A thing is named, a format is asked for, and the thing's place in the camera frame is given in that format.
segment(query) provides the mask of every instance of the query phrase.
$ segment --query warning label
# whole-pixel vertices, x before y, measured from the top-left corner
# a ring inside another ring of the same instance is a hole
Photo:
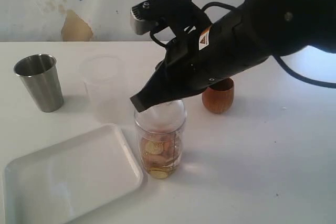
[[[210,33],[210,27],[206,28],[201,36],[199,37],[199,49],[200,51],[203,49],[203,48],[206,48],[208,45],[209,45],[209,33]]]

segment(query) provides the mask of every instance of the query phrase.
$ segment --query clear plastic cup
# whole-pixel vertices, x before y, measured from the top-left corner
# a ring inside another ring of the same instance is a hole
[[[154,178],[169,177],[179,166],[186,111],[182,101],[163,103],[138,113],[136,135],[145,170]]]
[[[80,64],[79,72],[97,120],[130,124],[132,106],[122,60],[110,55],[94,56]]]

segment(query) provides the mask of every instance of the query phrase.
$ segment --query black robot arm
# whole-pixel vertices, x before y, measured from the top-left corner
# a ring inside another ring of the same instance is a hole
[[[211,6],[230,12],[212,24],[204,11]],[[212,2],[199,9],[192,0],[148,0],[132,9],[133,29],[167,50],[145,87],[131,98],[141,112],[151,106],[202,93],[207,87],[264,62],[273,55],[292,76],[310,84],[336,88],[286,69],[281,60],[312,45],[336,52],[334,0],[245,0],[234,8]],[[171,27],[167,45],[155,33]]]

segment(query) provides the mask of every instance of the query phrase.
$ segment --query screw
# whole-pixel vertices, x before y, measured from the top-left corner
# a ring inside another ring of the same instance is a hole
[[[285,21],[287,21],[287,22],[291,22],[292,21],[292,19],[293,19],[293,13],[291,13],[291,12],[286,12],[285,13]]]
[[[142,8],[149,9],[149,3],[148,2],[144,2],[143,5],[142,5]]]

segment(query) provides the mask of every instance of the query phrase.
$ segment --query wooden cup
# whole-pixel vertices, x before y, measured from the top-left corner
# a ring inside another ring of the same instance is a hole
[[[210,87],[202,94],[204,106],[212,113],[222,114],[231,108],[235,84],[231,78],[224,79]]]

